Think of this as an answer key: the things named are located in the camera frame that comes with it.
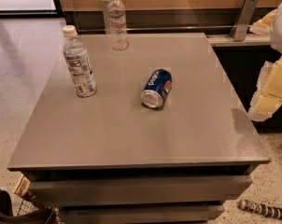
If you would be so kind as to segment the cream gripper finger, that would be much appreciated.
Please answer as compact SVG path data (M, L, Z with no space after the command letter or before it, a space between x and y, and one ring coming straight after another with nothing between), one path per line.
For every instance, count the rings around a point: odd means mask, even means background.
M247 112L253 121L265 121L282 106L282 58L274 63L266 61L261 68L257 90Z
M270 34L270 28L275 16L276 10L270 11L266 14L263 18L259 19L258 21L254 22L249 31L256 35L268 35Z

